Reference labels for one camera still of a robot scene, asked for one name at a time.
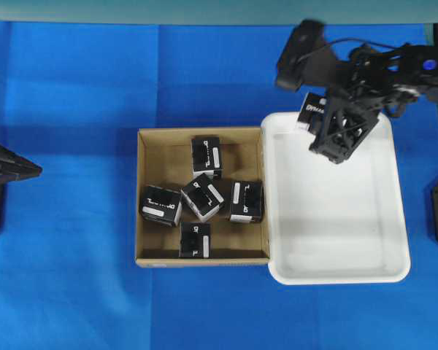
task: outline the blue table cover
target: blue table cover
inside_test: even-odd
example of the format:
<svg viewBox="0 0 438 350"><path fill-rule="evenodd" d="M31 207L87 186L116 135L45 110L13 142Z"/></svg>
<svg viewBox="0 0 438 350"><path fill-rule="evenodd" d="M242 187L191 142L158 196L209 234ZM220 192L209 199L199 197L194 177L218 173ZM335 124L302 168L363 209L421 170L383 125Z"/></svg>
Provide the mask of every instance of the blue table cover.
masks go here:
<svg viewBox="0 0 438 350"><path fill-rule="evenodd" d="M137 129L298 110L322 90L273 86L291 29L0 23L0 142L44 169L7 187L0 349L438 350L438 115L424 98L392 122L404 281L287 287L266 266L135 266ZM326 35L425 42L420 25ZM334 48L344 58L356 45Z"/></svg>

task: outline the plastic tray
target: plastic tray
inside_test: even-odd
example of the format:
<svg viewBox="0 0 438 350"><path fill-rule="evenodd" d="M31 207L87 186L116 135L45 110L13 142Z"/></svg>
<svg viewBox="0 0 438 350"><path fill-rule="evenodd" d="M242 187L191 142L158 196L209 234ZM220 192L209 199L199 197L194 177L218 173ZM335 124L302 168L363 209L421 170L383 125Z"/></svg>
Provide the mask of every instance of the plastic tray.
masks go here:
<svg viewBox="0 0 438 350"><path fill-rule="evenodd" d="M269 271L283 284L395 282L410 269L391 124L380 121L335 165L309 152L298 113L274 113L264 134Z"/></svg>

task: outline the white label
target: white label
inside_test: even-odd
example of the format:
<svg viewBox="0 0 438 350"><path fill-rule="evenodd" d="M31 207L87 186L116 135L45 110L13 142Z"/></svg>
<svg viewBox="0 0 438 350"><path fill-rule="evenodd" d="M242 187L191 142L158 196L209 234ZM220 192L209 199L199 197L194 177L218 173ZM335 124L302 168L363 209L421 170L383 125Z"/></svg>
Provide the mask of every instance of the white label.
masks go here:
<svg viewBox="0 0 438 350"><path fill-rule="evenodd" d="M203 236L203 257L210 257L210 238Z"/></svg>
<svg viewBox="0 0 438 350"><path fill-rule="evenodd" d="M216 197L216 199L219 201L219 203L224 202L224 198L222 198L222 195L219 194L219 192L214 188L214 186L212 186L211 184L209 184L207 186L207 188L211 191L211 193Z"/></svg>
<svg viewBox="0 0 438 350"><path fill-rule="evenodd" d="M182 202L178 203L177 213L175 214L175 226L178 225L178 220L180 219L180 214L182 213Z"/></svg>
<svg viewBox="0 0 438 350"><path fill-rule="evenodd" d="M142 212L146 214L156 215L157 217L163 217L164 212L162 210L157 210L153 208L149 208L147 206L143 206Z"/></svg>
<svg viewBox="0 0 438 350"><path fill-rule="evenodd" d="M234 204L239 203L240 196L240 182L236 182L234 185Z"/></svg>
<svg viewBox="0 0 438 350"><path fill-rule="evenodd" d="M242 224L249 224L251 222L252 217L247 215L231 215L231 221L233 222L241 222Z"/></svg>
<svg viewBox="0 0 438 350"><path fill-rule="evenodd" d="M212 159L214 159L214 167L219 168L219 149L217 147L212 149Z"/></svg>

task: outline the black box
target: black box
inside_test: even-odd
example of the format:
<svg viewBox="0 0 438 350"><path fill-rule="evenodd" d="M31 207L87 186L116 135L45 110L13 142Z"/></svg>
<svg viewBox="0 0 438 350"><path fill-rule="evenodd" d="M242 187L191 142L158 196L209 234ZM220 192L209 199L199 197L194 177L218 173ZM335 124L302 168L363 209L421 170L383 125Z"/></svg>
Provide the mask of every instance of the black box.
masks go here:
<svg viewBox="0 0 438 350"><path fill-rule="evenodd" d="M201 174L181 190L184 199L201 222L216 214L224 198L206 174Z"/></svg>
<svg viewBox="0 0 438 350"><path fill-rule="evenodd" d="M208 258L211 250L211 225L200 222L180 223L179 257Z"/></svg>
<svg viewBox="0 0 438 350"><path fill-rule="evenodd" d="M195 137L191 140L193 178L206 174L210 179L222 177L222 158L218 137Z"/></svg>
<svg viewBox="0 0 438 350"><path fill-rule="evenodd" d="M315 135L316 131L310 130L310 128L312 125L313 127L318 126L318 128L321 125L325 105L326 97L317 95L316 93L307 93L304 103L301 105L296 127Z"/></svg>
<svg viewBox="0 0 438 350"><path fill-rule="evenodd" d="M231 216L233 222L260 222L263 217L263 183L235 181L232 184Z"/></svg>
<svg viewBox="0 0 438 350"><path fill-rule="evenodd" d="M139 204L139 213L146 220L177 226L182 214L182 196L179 192L146 186Z"/></svg>

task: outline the open cardboard box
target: open cardboard box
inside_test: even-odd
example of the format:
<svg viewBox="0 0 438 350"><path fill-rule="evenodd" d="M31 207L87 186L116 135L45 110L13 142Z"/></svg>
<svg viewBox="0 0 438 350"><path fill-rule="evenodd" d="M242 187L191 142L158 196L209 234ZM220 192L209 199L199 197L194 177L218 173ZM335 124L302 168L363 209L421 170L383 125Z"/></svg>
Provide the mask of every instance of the open cardboard box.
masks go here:
<svg viewBox="0 0 438 350"><path fill-rule="evenodd" d="M191 139L218 136L223 157L223 176L214 185L226 199L211 224L209 259L180 259L180 229L144 220L139 198L148 184L180 190L193 179ZM142 129L138 132L136 263L142 267L263 265L269 262L269 232L266 218L259 224L228 220L233 180L260 179L264 183L261 129L256 128L175 128ZM197 222L183 206L182 221Z"/></svg>

